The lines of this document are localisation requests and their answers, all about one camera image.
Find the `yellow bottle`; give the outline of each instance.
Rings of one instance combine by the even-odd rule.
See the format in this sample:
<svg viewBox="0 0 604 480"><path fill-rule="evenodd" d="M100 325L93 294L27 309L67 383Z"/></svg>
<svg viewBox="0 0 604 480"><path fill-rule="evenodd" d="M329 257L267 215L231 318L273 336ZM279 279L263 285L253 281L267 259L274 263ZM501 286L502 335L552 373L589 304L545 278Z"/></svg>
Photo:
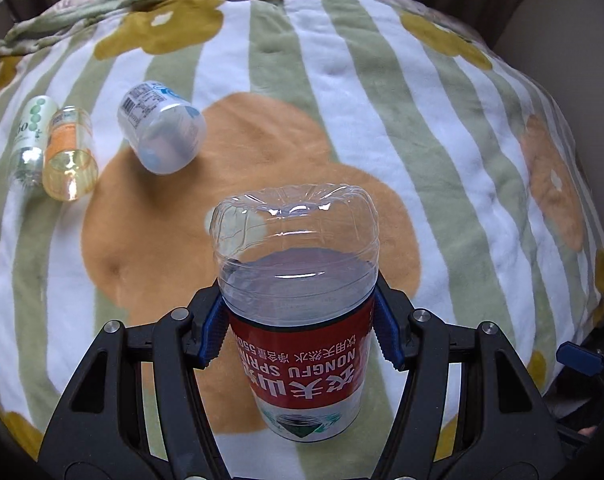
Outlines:
<svg viewBox="0 0 604 480"><path fill-rule="evenodd" d="M66 106L51 119L42 184L51 198L69 202L91 192L98 180L93 129L82 108Z"/></svg>

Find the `red label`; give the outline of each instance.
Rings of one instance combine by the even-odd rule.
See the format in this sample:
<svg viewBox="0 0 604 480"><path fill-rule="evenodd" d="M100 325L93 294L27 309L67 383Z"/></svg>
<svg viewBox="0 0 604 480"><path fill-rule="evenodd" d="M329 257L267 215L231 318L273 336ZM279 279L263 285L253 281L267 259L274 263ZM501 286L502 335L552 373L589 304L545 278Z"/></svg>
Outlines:
<svg viewBox="0 0 604 480"><path fill-rule="evenodd" d="M231 328L253 392L296 410L330 406L364 382L373 296L353 313L321 328L276 332L230 313Z"/></svg>

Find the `striped blanket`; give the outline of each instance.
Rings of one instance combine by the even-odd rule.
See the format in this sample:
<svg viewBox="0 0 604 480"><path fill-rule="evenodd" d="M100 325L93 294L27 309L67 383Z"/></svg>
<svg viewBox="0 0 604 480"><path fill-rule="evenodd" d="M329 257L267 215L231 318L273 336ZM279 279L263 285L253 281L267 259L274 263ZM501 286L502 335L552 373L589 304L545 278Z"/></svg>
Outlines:
<svg viewBox="0 0 604 480"><path fill-rule="evenodd" d="M148 173L123 142L116 109L143 80L207 120L178 173ZM20 111L38 94L91 116L101 175L77 202L8 186ZM544 89L408 0L98 0L20 23L0 42L0 416L37 456L106 321L153 322L213 281L217 202L310 182L364 187L389 284L448 323L497 322L544 390L557 346L604 312L604 234L574 150ZM266 429L232 338L197 377L231 474L290 480L369 475L405 382L374 344L354 424L297 444ZM144 404L162 456L150 366Z"/></svg>

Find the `metal screw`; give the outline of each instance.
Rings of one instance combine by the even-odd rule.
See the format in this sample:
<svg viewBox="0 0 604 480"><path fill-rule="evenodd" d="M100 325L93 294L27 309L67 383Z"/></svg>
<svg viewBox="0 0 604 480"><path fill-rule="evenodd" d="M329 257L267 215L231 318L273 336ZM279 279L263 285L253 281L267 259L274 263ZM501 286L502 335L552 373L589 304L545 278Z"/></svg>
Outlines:
<svg viewBox="0 0 604 480"><path fill-rule="evenodd" d="M117 332L120 329L121 323L117 320L107 321L104 325L104 332L108 332L112 334L113 332Z"/></svg>
<svg viewBox="0 0 604 480"><path fill-rule="evenodd" d="M423 308L418 308L415 312L413 312L413 319L415 321L425 323L429 319L431 319L431 313L427 310L424 310Z"/></svg>
<svg viewBox="0 0 604 480"><path fill-rule="evenodd" d="M184 308L183 306L179 306L178 308L174 308L171 313L171 317L176 321L181 321L182 319L186 319L189 316L189 309Z"/></svg>
<svg viewBox="0 0 604 480"><path fill-rule="evenodd" d="M492 321L485 321L482 323L482 330L488 335L495 335L498 333L498 326Z"/></svg>

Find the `wall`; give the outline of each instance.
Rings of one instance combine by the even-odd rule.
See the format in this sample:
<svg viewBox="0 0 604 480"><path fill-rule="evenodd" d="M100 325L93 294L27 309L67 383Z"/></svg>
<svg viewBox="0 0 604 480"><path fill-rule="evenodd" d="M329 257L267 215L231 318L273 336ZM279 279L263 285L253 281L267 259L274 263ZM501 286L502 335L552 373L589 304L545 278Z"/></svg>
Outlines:
<svg viewBox="0 0 604 480"><path fill-rule="evenodd" d="M559 103L604 226L604 0L525 0L495 50Z"/></svg>

